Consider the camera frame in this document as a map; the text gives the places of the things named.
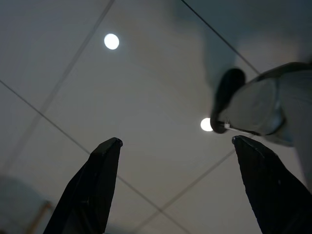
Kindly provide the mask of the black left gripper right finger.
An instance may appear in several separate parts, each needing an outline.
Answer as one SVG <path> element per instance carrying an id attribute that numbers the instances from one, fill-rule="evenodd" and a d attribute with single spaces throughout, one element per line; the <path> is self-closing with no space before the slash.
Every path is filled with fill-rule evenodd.
<path id="1" fill-rule="evenodd" d="M 245 192 L 264 234 L 310 234 L 312 195 L 262 143 L 232 138 Z"/>

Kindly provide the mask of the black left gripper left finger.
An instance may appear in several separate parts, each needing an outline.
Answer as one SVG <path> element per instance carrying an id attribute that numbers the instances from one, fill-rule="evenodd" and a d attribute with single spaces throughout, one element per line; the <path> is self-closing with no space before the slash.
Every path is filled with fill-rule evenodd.
<path id="1" fill-rule="evenodd" d="M 44 233 L 105 233 L 122 145 L 119 138 L 113 137 L 91 152 L 67 184 Z"/>

